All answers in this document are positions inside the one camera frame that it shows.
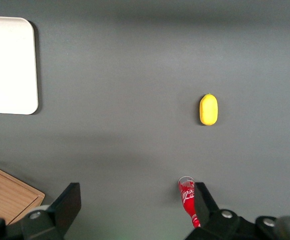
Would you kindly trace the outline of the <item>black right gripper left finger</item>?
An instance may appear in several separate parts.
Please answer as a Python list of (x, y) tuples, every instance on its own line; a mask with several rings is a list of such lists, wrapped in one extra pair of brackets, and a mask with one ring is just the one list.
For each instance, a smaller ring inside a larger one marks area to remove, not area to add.
[(16, 223), (0, 218), (0, 240), (63, 240), (80, 209), (80, 184), (70, 183), (51, 205), (31, 210)]

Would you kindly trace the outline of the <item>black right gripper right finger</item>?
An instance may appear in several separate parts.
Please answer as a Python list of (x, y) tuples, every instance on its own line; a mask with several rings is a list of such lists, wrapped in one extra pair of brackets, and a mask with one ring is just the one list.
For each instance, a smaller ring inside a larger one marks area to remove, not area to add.
[(229, 209), (220, 209), (204, 183), (194, 185), (194, 208), (201, 226), (187, 240), (275, 240), (275, 217), (259, 216), (251, 223)]

